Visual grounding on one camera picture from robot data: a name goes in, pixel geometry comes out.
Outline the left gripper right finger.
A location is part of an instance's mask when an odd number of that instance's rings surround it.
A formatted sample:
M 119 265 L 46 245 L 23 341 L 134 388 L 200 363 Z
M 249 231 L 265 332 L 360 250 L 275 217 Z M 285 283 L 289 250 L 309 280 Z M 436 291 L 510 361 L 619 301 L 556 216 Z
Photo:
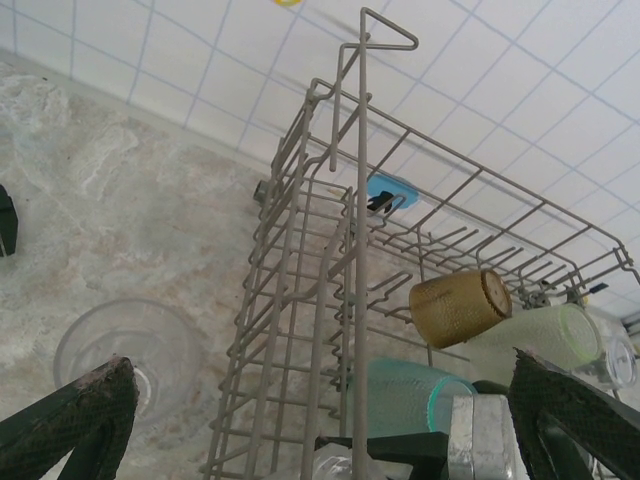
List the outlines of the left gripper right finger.
M 509 407 L 531 479 L 590 479 L 583 451 L 619 479 L 639 477 L 639 412 L 520 349 Z

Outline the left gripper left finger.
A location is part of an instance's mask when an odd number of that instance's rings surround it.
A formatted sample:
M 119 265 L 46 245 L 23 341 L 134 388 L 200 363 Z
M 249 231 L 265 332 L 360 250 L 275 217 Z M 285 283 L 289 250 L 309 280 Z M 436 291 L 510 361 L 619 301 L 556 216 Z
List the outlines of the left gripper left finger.
M 109 361 L 1 422 L 1 477 L 40 479 L 61 459 L 61 479 L 113 479 L 136 412 L 127 357 Z

